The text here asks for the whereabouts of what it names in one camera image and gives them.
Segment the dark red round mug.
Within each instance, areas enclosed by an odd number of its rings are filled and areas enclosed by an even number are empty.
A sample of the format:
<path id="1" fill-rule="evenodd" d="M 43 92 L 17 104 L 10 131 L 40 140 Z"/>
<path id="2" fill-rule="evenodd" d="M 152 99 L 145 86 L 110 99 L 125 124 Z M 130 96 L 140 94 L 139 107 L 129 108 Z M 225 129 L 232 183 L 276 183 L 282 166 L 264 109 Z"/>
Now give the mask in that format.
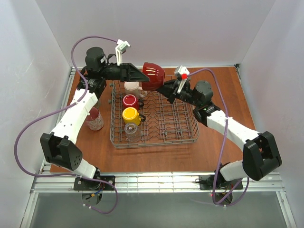
<path id="1" fill-rule="evenodd" d="M 163 86 L 165 79 L 165 70 L 157 64 L 145 62 L 142 72 L 149 78 L 149 81 L 142 82 L 142 89 L 145 91 L 154 91 Z"/>

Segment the yellow mug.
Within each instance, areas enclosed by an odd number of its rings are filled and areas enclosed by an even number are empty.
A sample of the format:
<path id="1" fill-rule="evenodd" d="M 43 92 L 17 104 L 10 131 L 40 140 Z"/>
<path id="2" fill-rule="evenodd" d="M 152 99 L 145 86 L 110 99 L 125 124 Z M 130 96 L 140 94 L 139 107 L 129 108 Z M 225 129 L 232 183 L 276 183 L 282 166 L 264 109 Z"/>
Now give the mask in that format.
<path id="1" fill-rule="evenodd" d="M 146 116 L 140 114 L 137 109 L 133 107 L 127 107 L 122 112 L 122 117 L 125 124 L 134 123 L 137 126 L 141 124 L 141 122 L 146 121 Z"/>

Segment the pink patterned mug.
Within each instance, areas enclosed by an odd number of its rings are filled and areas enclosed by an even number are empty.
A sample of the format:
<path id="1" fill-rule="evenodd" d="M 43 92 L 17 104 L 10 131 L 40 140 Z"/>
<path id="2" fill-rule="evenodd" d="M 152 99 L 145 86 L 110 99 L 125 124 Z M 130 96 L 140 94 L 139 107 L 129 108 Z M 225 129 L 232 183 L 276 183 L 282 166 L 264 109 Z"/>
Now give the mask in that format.
<path id="1" fill-rule="evenodd" d="M 104 126 L 104 120 L 99 112 L 99 110 L 93 107 L 89 114 L 87 115 L 85 122 L 90 130 L 98 131 L 101 130 Z"/>

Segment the tall cream decorated mug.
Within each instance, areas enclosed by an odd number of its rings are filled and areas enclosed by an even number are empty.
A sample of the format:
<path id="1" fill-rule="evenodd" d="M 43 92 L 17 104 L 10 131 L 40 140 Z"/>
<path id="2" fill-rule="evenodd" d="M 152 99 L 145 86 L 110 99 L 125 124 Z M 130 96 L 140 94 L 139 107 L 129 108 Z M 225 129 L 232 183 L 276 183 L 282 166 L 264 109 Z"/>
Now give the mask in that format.
<path id="1" fill-rule="evenodd" d="M 100 107 L 101 102 L 98 100 L 95 107 L 98 109 Z"/>

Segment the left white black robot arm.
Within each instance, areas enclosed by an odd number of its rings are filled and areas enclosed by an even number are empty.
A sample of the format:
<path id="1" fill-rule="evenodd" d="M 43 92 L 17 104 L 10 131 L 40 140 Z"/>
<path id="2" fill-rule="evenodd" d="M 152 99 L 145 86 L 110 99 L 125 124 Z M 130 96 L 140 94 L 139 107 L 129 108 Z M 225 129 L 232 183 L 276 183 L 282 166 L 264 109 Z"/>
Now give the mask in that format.
<path id="1" fill-rule="evenodd" d="M 87 50 L 85 63 L 86 78 L 94 81 L 94 87 L 90 90 L 79 88 L 75 91 L 73 100 L 77 104 L 66 110 L 50 133 L 42 134 L 40 143 L 47 162 L 92 179 L 97 168 L 83 159 L 82 152 L 76 146 L 76 140 L 89 112 L 101 96 L 107 80 L 146 82 L 149 78 L 131 63 L 108 63 L 100 47 Z"/>

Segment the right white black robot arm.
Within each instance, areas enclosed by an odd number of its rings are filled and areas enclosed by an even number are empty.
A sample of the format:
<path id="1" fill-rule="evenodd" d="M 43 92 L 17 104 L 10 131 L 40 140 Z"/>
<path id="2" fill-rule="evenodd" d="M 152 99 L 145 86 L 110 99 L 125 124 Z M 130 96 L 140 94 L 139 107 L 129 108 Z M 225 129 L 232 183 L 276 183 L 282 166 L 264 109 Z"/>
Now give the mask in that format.
<path id="1" fill-rule="evenodd" d="M 199 123 L 225 135 L 243 152 L 242 160 L 220 166 L 216 186 L 242 178 L 259 181 L 282 165 L 274 136 L 268 131 L 260 133 L 249 129 L 233 118 L 226 117 L 212 102 L 213 91 L 209 82 L 200 80 L 193 89 L 189 82 L 182 89 L 179 85 L 178 80 L 170 80 L 158 88 L 157 92 L 170 103 L 179 99 L 193 105 L 193 113 Z"/>

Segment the pale pink mug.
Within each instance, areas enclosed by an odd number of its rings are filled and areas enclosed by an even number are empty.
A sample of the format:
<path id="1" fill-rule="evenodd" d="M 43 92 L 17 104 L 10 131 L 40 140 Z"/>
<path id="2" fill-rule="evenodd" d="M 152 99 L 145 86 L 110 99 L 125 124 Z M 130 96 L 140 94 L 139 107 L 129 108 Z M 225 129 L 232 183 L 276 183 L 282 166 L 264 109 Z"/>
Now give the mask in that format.
<path id="1" fill-rule="evenodd" d="M 137 99 L 147 96 L 147 91 L 140 86 L 139 82 L 125 82 L 123 86 L 126 95 L 134 95 Z"/>

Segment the clear glass cup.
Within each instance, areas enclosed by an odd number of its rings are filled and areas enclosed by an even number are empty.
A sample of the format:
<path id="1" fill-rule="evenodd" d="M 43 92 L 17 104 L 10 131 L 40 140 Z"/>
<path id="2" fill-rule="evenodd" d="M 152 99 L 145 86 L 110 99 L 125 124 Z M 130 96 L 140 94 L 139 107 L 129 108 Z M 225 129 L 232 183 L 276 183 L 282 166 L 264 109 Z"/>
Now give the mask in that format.
<path id="1" fill-rule="evenodd" d="M 124 127 L 126 138 L 130 142 L 137 142 L 142 137 L 140 128 L 135 123 L 127 123 Z"/>

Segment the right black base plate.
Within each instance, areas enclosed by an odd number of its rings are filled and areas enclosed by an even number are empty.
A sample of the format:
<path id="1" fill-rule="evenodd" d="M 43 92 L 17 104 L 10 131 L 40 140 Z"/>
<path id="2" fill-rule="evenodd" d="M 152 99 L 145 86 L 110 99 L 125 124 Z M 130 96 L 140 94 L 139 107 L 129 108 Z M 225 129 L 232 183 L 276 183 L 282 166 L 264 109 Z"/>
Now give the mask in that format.
<path id="1" fill-rule="evenodd" d="M 213 189 L 213 181 L 214 181 L 214 174 L 213 175 L 199 175 L 199 177 L 195 180 L 195 183 L 199 184 L 200 190 L 212 190 Z M 217 190 L 230 190 L 234 186 L 236 186 L 236 190 L 242 190 L 243 184 L 239 183 L 237 185 L 237 180 L 228 181 L 225 183 L 219 183 L 217 180 L 216 189 Z"/>

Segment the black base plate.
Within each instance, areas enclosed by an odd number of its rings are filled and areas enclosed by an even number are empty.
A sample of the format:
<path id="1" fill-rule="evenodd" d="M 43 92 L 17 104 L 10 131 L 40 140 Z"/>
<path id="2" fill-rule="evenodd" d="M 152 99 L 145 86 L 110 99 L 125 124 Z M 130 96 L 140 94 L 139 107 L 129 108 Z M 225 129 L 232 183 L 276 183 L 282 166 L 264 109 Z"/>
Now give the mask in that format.
<path id="1" fill-rule="evenodd" d="M 212 190 L 213 189 L 213 181 L 214 181 L 214 174 L 213 175 L 199 175 L 199 177 L 195 180 L 195 183 L 199 184 L 200 190 Z M 234 186 L 236 186 L 236 190 L 242 190 L 243 184 L 239 183 L 237 185 L 237 180 L 228 181 L 225 183 L 219 183 L 217 180 L 216 189 L 217 190 L 230 190 Z"/>
<path id="2" fill-rule="evenodd" d="M 100 176 L 100 179 L 106 182 L 111 183 L 112 185 L 115 185 L 115 176 L 113 175 L 105 175 Z M 82 190 L 82 191 L 98 191 L 98 190 L 114 190 L 113 187 L 109 186 L 105 183 L 100 183 L 98 181 L 92 181 L 92 180 L 86 180 L 80 177 L 76 177 L 73 190 Z"/>

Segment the aluminium frame rail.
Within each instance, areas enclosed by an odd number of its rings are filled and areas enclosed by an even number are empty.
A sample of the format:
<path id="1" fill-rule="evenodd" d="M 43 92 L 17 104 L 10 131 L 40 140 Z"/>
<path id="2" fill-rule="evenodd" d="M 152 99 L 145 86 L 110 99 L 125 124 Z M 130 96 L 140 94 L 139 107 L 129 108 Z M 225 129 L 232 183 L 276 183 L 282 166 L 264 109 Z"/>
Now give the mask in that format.
<path id="1" fill-rule="evenodd" d="M 199 176 L 204 179 L 213 175 L 212 172 L 138 172 L 138 173 L 105 173 L 114 176 L 114 183 L 119 193 L 195 193 L 200 192 L 197 183 Z M 86 187 L 83 180 L 71 176 L 39 177 L 34 180 L 31 192 L 34 193 L 68 193 L 94 192 L 97 188 Z M 259 181 L 250 180 L 248 192 L 285 191 L 278 172 L 272 172 Z"/>

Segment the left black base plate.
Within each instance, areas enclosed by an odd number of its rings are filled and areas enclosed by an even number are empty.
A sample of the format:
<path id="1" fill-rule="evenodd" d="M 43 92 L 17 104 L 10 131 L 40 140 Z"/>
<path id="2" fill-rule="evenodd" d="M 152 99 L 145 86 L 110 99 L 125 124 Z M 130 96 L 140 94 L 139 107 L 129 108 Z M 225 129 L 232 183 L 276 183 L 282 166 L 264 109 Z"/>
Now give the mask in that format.
<path id="1" fill-rule="evenodd" d="M 111 183 L 112 185 L 115 185 L 115 176 L 113 175 L 105 175 L 100 176 L 100 179 L 106 182 Z M 92 181 L 92 180 L 86 180 L 80 177 L 76 177 L 73 190 L 82 190 L 82 191 L 98 191 L 98 190 L 114 190 L 113 187 L 109 186 L 105 183 L 100 183 L 98 181 Z"/>

